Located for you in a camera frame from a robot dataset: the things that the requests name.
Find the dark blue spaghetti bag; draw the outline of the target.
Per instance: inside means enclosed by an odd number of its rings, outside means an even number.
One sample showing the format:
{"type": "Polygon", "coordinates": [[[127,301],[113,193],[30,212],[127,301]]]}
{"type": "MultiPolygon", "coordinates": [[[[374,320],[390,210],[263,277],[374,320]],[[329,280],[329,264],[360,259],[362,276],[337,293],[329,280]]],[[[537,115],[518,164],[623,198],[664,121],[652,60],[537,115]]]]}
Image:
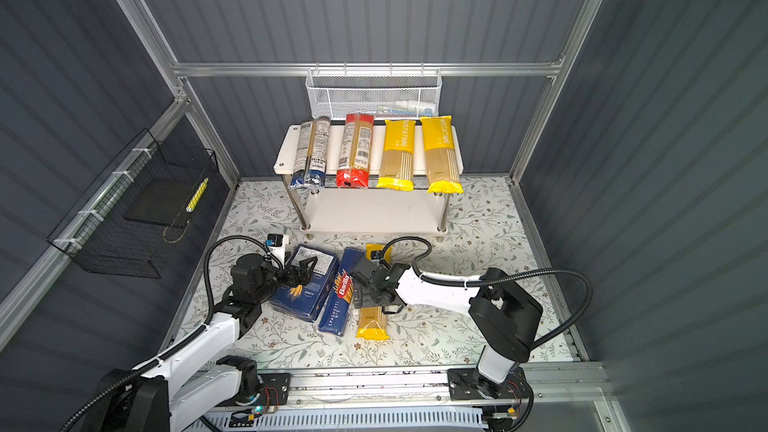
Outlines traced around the dark blue spaghetti bag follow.
{"type": "Polygon", "coordinates": [[[289,185],[291,189],[325,186],[330,127],[331,120],[328,117],[320,117],[300,125],[289,185]]]}

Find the red spaghetti bag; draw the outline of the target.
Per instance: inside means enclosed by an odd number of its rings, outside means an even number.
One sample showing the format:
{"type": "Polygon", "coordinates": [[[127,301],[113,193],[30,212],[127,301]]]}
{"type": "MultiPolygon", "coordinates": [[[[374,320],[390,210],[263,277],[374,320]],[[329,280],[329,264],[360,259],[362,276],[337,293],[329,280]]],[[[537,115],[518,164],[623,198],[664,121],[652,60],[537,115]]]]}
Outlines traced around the red spaghetti bag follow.
{"type": "Polygon", "coordinates": [[[337,187],[368,187],[373,124],[374,116],[370,114],[346,116],[336,172],[337,187]]]}

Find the yellow Pastatime spaghetti bag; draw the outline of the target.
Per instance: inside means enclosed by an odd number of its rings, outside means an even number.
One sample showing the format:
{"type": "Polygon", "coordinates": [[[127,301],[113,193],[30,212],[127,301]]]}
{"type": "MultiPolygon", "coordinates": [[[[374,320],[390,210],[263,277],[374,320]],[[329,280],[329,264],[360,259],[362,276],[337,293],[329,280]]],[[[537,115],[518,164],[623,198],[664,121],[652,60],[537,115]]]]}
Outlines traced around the yellow Pastatime spaghetti bag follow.
{"type": "Polygon", "coordinates": [[[429,193],[463,194],[450,116],[421,119],[429,193]]]}
{"type": "Polygon", "coordinates": [[[387,120],[378,188],[414,189],[415,124],[413,120],[387,120]]]}

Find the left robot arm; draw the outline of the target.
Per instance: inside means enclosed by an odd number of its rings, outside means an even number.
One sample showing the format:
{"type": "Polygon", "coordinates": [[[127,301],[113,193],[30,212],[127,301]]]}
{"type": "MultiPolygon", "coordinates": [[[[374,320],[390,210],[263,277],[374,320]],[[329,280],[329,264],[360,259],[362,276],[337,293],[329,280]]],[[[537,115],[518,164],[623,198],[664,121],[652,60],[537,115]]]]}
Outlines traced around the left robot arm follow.
{"type": "Polygon", "coordinates": [[[315,257],[294,265],[257,253],[239,257],[231,285],[202,325],[147,362],[107,374],[63,428],[80,422],[85,431],[181,431],[223,402],[269,400],[256,362],[227,351],[279,289],[308,285],[317,263],[315,257]]]}

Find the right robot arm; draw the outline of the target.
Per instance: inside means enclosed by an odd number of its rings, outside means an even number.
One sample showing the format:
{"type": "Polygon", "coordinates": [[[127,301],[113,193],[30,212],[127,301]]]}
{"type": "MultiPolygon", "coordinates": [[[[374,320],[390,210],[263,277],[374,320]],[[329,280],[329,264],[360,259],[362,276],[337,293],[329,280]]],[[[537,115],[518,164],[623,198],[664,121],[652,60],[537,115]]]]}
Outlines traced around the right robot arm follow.
{"type": "Polygon", "coordinates": [[[367,306],[424,305],[471,319],[485,341],[468,379],[454,382],[461,396],[497,399],[511,389],[510,374],[538,347],[543,306],[498,268],[457,277],[419,271],[415,263],[376,263],[360,259],[351,269],[355,288],[367,306]]]}

